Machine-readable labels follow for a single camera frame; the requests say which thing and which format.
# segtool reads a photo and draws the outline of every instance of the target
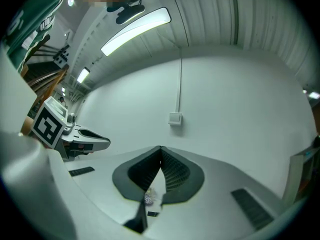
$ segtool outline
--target shelf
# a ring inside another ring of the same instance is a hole
[[[309,183],[310,183],[310,180],[308,180],[308,179],[302,179],[301,182],[300,182],[300,186],[299,186],[299,189],[298,189],[298,193],[302,192]]]
[[[320,147],[310,149],[309,151],[305,152],[303,155],[303,163],[305,164],[308,162],[311,158],[314,157],[314,155],[319,151]]]

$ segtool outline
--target ceiling light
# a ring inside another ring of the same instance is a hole
[[[68,5],[73,6],[75,4],[75,0],[68,0]]]
[[[138,12],[136,15],[133,15],[131,18],[128,18],[124,23],[127,23],[127,22],[131,21],[133,18],[137,17],[138,15],[140,15],[140,14],[142,14],[142,13],[143,13],[143,11]]]
[[[309,97],[312,98],[312,99],[319,99],[320,98],[320,94],[317,93],[317,92],[311,92],[309,94]]]
[[[171,21],[171,17],[166,8],[160,8],[149,14],[138,18],[121,31],[119,31],[114,37],[112,37],[102,48],[101,51],[109,56],[112,52],[118,49],[120,46],[135,38],[136,36],[158,27],[163,24],[167,24]]]
[[[77,81],[81,84],[85,80],[87,75],[89,75],[89,73],[90,73],[89,69],[85,67],[84,69],[82,69]]]

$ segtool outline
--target white ceiling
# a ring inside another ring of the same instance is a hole
[[[64,0],[56,12],[56,17],[75,33],[88,9],[88,3],[83,0],[74,0],[74,5],[71,7],[68,5],[68,0]]]
[[[106,57],[101,47],[126,24],[116,24],[116,12],[90,8],[74,37],[69,74],[76,78],[84,67],[89,68],[84,83],[92,88],[107,75],[161,51],[237,45],[276,53],[304,88],[320,91],[314,38],[289,0],[142,0],[142,4],[146,10],[141,16],[166,7],[171,23],[130,40]]]

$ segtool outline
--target small white box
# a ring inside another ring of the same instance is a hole
[[[169,114],[169,125],[180,126],[182,122],[182,113],[170,113]]]
[[[49,97],[41,106],[31,126],[31,130],[51,149],[56,144],[67,125],[68,110]]]

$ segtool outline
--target wall outlet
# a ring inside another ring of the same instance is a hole
[[[171,126],[181,126],[182,123],[182,113],[170,113],[169,114],[169,125]]]

